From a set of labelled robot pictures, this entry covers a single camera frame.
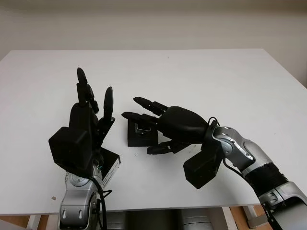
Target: silver robotic arm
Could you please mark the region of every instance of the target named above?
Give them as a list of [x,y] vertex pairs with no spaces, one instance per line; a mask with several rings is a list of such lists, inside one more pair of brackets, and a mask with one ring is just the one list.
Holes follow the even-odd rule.
[[274,229],[307,229],[307,197],[257,144],[230,127],[216,126],[213,139],[254,189]]
[[[101,184],[102,173],[93,166],[94,178]],[[89,179],[66,173],[66,193],[63,198],[58,229],[96,229],[99,215],[97,187]]]

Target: wire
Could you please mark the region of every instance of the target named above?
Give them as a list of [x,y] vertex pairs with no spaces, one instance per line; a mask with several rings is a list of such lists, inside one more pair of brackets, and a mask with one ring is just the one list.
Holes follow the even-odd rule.
[[223,157],[223,164],[225,165],[226,168],[230,169],[231,171],[233,171],[234,173],[238,174],[240,177],[243,178],[243,180],[245,180],[247,183],[248,181],[244,178],[244,176],[242,176],[241,173],[239,173],[237,170],[235,170],[233,167],[230,167],[227,163],[226,163],[226,158]]
[[104,193],[107,193],[107,194],[104,195],[104,198],[106,198],[108,195],[110,195],[111,192],[112,192],[112,190],[105,190]]
[[96,211],[96,213],[98,214],[98,223],[99,223],[99,226],[100,226],[99,230],[102,230],[103,227],[102,227],[102,223],[101,223],[101,219],[100,219],[100,199],[97,199],[97,211]]
[[217,124],[220,126],[220,123],[218,122],[218,120],[217,120],[214,116],[212,116],[212,117],[209,118],[209,120],[208,120],[208,124],[209,124],[209,125],[210,125],[211,119],[216,120]]
[[104,191],[102,190],[99,182],[94,177],[90,177],[89,179],[91,181],[93,181],[93,183],[96,185],[96,187],[98,189],[98,193],[100,195],[100,199],[101,199],[103,225],[101,224],[100,210],[99,210],[99,212],[98,212],[98,222],[99,222],[100,228],[101,228],[101,230],[107,230],[107,227],[106,227],[106,203],[105,203]]

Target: white table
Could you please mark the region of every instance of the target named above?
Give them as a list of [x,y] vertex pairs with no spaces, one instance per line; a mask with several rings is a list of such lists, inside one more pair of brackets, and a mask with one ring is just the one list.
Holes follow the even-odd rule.
[[0,62],[0,215],[58,213],[65,172],[53,162],[48,139],[68,125],[78,101],[77,67],[101,108],[113,86],[116,121],[103,147],[120,154],[122,164],[107,186],[107,210],[259,203],[223,165],[203,188],[189,184],[183,163],[200,146],[157,156],[128,148],[121,113],[147,112],[135,96],[217,117],[260,145],[307,193],[307,90],[262,49],[12,51]]

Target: robotic hand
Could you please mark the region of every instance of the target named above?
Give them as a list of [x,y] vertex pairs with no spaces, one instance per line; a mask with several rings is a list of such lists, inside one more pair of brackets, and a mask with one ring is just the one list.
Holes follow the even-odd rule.
[[[115,121],[112,117],[113,92],[111,87],[106,90],[104,117],[98,120],[99,109],[92,88],[81,68],[78,68],[77,75],[79,102],[71,109],[69,127],[60,128],[49,139],[54,162],[67,171],[58,229],[94,230],[98,220],[100,228],[106,230],[104,198],[112,191],[103,191],[102,187],[120,164],[117,154],[101,147]],[[103,225],[99,216],[100,201]]]
[[[186,179],[192,185],[201,188],[208,183],[223,161],[254,189],[274,229],[307,229],[307,197],[279,172],[257,144],[233,128],[220,126],[214,117],[206,122],[196,113],[178,106],[167,107],[141,97],[135,97],[134,101],[160,117],[131,112],[122,116],[145,127],[156,127],[171,139],[149,147],[148,154],[176,153],[190,144],[202,144],[201,151],[183,165]],[[239,172],[226,164],[226,158]]]

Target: gray wall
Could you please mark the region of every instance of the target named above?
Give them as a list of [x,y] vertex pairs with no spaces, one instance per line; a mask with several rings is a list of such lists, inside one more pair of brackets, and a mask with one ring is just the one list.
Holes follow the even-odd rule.
[[12,49],[264,48],[307,85],[307,1],[2,0]]

